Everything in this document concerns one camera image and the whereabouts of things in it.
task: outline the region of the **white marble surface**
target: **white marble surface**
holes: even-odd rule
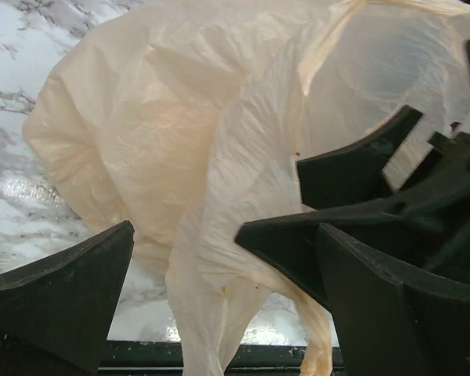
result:
[[[0,1],[0,273],[90,235],[42,175],[21,135],[50,69],[85,33],[146,0]],[[132,261],[110,338],[178,341],[163,278]],[[272,295],[245,343],[304,345],[294,306]]]

